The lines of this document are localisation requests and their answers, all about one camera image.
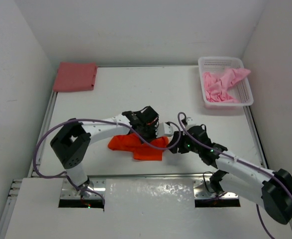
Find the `orange t-shirt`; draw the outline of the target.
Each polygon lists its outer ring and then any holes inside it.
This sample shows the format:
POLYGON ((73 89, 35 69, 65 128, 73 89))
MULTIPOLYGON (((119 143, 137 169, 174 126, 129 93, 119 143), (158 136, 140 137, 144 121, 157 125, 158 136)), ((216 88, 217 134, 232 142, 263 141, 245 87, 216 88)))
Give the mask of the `orange t-shirt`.
POLYGON ((108 143, 113 151, 131 152, 133 159, 141 161, 162 161, 163 151, 143 143, 136 134, 117 135, 108 143))

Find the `pink red t-shirt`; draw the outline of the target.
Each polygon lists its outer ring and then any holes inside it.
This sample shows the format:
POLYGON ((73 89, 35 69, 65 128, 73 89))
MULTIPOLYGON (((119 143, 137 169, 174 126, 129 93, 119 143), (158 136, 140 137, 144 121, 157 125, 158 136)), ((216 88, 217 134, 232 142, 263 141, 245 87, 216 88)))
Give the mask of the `pink red t-shirt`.
POLYGON ((82 92, 94 89, 98 66, 95 63, 61 62, 53 85, 54 92, 82 92))

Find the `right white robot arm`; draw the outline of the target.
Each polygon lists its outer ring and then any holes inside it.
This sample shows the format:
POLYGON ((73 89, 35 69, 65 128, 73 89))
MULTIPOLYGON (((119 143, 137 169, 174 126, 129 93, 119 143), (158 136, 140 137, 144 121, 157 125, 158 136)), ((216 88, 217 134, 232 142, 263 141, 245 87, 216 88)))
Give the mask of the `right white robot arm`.
POLYGON ((214 193, 238 194, 261 206, 280 224, 292 219, 292 176, 286 170, 265 169, 237 157, 227 147, 212 142, 203 124, 175 132, 168 146, 173 154, 196 153, 217 170, 209 179, 214 193))

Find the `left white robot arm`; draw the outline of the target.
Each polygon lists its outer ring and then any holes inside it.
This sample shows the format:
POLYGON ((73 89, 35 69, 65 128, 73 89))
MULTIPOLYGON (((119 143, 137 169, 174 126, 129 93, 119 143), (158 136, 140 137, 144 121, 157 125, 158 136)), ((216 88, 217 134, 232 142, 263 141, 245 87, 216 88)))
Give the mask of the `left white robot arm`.
POLYGON ((82 160, 88 147, 117 135, 139 134, 145 141, 156 139, 158 113, 150 106, 140 111, 125 111, 104 120, 70 119, 50 142, 51 148, 76 189, 88 183, 82 160))

